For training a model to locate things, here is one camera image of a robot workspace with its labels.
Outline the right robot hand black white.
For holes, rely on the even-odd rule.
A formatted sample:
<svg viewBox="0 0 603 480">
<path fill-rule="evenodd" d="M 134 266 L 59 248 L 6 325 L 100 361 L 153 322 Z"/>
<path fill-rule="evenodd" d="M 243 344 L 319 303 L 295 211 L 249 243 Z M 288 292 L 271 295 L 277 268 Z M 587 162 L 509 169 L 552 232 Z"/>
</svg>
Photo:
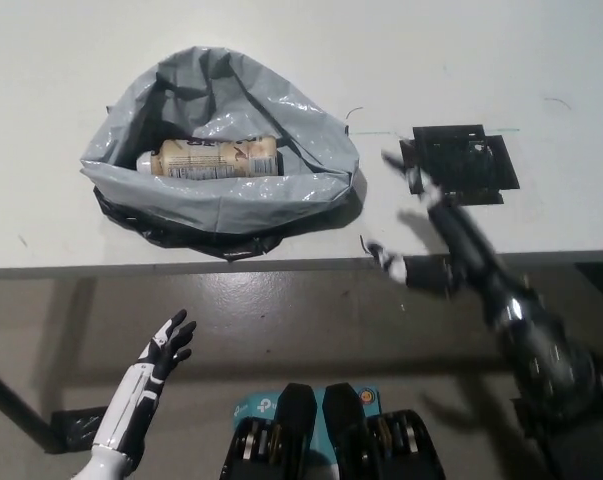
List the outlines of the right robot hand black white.
<svg viewBox="0 0 603 480">
<path fill-rule="evenodd" d="M 435 295 L 450 296 L 463 285 L 470 287 L 481 298 L 485 322 L 492 328 L 527 319 L 535 295 L 507 273 L 466 210 L 415 163 L 389 151 L 382 159 L 409 187 L 422 188 L 418 198 L 448 254 L 419 260 L 363 239 L 361 244 L 375 263 L 394 281 Z"/>
</svg>

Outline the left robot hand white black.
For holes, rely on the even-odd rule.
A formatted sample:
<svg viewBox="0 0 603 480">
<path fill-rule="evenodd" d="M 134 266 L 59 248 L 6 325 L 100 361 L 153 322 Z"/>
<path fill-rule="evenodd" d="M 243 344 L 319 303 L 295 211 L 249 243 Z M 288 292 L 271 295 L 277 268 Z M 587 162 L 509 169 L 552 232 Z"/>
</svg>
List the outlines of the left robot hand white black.
<svg viewBox="0 0 603 480">
<path fill-rule="evenodd" d="M 196 323 L 186 317 L 187 311 L 182 309 L 169 318 L 127 369 L 96 433 L 96 445 L 128 457 L 137 453 L 168 377 L 192 354 L 189 343 Z"/>
</svg>

